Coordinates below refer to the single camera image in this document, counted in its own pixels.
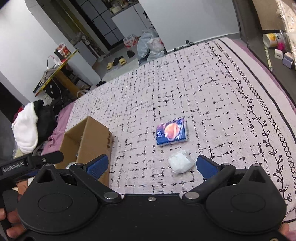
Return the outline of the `right hand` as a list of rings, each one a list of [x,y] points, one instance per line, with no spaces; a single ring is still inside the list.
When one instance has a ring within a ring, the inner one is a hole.
[[[288,224],[288,223],[282,223],[278,231],[279,231],[283,236],[287,237],[287,234],[288,234],[289,230],[290,230],[290,226],[289,226],[289,224]]]

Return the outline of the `left hand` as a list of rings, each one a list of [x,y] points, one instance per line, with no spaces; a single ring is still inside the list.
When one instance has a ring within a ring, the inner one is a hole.
[[[26,183],[20,182],[15,189],[1,193],[1,199],[3,199],[1,201],[1,221],[7,220],[11,224],[6,230],[1,225],[1,235],[5,238],[9,237],[9,240],[15,240],[26,231],[17,211],[17,205],[26,189]]]

